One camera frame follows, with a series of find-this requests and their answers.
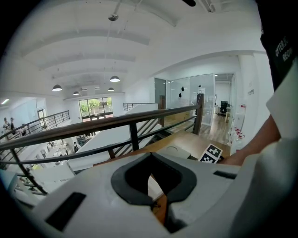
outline person's arm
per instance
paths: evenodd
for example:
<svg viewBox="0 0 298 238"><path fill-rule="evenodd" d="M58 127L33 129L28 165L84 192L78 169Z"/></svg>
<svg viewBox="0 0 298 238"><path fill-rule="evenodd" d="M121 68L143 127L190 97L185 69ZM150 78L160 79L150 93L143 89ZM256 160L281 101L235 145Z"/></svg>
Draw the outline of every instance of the person's arm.
<svg viewBox="0 0 298 238"><path fill-rule="evenodd" d="M261 129L258 131L256 136L248 143L244 148L235 154L225 158L220 164L226 165L242 165L245 158L251 154L260 153L267 145L272 142L278 141L280 134L278 128L270 115L265 121Z"/></svg>

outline ceiling fan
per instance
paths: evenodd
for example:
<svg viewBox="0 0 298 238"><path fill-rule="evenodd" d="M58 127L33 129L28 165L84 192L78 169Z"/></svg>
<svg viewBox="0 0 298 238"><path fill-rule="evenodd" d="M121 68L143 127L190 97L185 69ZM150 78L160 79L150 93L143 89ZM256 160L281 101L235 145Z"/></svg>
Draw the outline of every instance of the ceiling fan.
<svg viewBox="0 0 298 238"><path fill-rule="evenodd" d="M194 7L196 5L196 2L194 0L182 0L182 1L191 7Z"/></svg>

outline black rectangular slot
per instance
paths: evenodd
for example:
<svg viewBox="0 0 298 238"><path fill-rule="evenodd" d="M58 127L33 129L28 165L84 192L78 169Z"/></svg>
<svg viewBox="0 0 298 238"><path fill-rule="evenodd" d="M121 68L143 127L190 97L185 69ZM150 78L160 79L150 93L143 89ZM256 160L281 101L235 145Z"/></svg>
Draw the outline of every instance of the black rectangular slot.
<svg viewBox="0 0 298 238"><path fill-rule="evenodd" d="M223 178L228 178L228 179L235 179L237 177L236 174L234 173L228 173L228 172L223 172L223 171L215 171L213 173L214 175L217 175L217 176L220 176L220 177L223 177Z"/></svg>
<svg viewBox="0 0 298 238"><path fill-rule="evenodd" d="M47 218L46 222L57 230L62 231L75 211L78 209L86 195L74 192L72 193L53 214Z"/></svg>

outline black railing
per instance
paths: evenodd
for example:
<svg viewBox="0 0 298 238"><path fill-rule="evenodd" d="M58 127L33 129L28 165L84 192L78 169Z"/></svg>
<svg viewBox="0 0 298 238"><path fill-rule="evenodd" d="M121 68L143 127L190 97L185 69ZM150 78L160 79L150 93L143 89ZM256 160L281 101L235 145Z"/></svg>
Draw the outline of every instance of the black railing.
<svg viewBox="0 0 298 238"><path fill-rule="evenodd" d="M56 113L47 117L40 118L35 121L31 121L27 124L23 124L22 126L19 126L13 130L10 130L6 134L2 135L0 137L0 140L19 140L23 137L26 137L28 135L37 134L42 131L50 130L54 127L57 127L59 124L69 120L69 111L64 111L60 113ZM15 148L15 153L17 155L20 155L23 150L25 149L25 146ZM12 160L13 155L11 151L9 150L1 150L0 149L0 160L1 161L10 161Z"/></svg>
<svg viewBox="0 0 298 238"><path fill-rule="evenodd" d="M20 176L27 177L31 184L38 188L41 193L47 194L46 191L43 190L43 188L36 183L33 176L25 169L23 165L31 165L31 164L41 164L41 163L51 163L51 162L58 162L58 161L64 161L64 160L70 160L70 159L76 159L81 158L89 155L98 154L101 152L108 151L111 157L114 157L114 149L120 148L125 145L131 145L132 150L138 150L139 149L139 141L154 136L160 132L166 131L172 127L175 127L179 124L182 124L188 120L195 119L194 124L194 132L198 134L200 131L201 121L202 121L202 115L203 115L203 100L204 96L200 97L200 94L198 95L198 101L197 105L194 106L186 106L186 107L180 107L180 108L172 108L172 109L161 109L161 110L155 110L155 111L149 111L149 112L141 112L141 113L134 113L129 115L123 115L120 117L114 117L114 118L107 118L102 120L95 120L95 121L88 121L83 123L77 123L69 126L64 126L60 128L55 128L50 131L44 131L35 135L30 135L26 138L20 138L18 140L12 140L7 141L2 144L0 144L0 150L10 150L14 156L15 161L0 161L2 164L10 164L10 165L18 165L20 169L23 171L23 174L20 174ZM177 122L173 125L162 127L161 129L150 131L146 134L140 134L138 135L136 124L138 122L142 121L149 121L153 120L153 122L156 123L156 119L164 118L165 116L181 113L181 112L187 112L187 111L196 111L195 116L191 116L188 119L185 119L183 121ZM77 152L75 154L70 155L64 155L64 156L58 156L53 157L49 159L33 159L33 160L25 160L20 161L18 158L18 155L14 151L15 148L20 148L28 145L35 145L40 144L48 141L58 140L58 139L64 139L69 138L72 136L78 136L86 133L92 133L95 131L103 131L115 127L120 126L126 126L129 125L129 131L130 131L130 139L115 143L112 145L107 145L101 148L96 148L93 150L85 151L85 152Z"/></svg>
<svg viewBox="0 0 298 238"><path fill-rule="evenodd" d="M131 108L134 108L136 105L139 104L154 104L150 102L123 102L123 109L125 111L129 111Z"/></svg>

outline glass wall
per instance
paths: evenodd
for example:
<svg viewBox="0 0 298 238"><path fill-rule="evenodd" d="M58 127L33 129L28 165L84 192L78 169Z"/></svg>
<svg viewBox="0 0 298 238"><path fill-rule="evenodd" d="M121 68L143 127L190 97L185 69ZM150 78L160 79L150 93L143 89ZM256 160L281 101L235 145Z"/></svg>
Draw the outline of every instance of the glass wall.
<svg viewBox="0 0 298 238"><path fill-rule="evenodd" d="M79 105L83 121L113 117L111 97L81 100Z"/></svg>
<svg viewBox="0 0 298 238"><path fill-rule="evenodd" d="M199 85L205 91L202 123L211 125L214 110L215 80L213 74L186 77L167 81L167 108L191 106L196 104Z"/></svg>

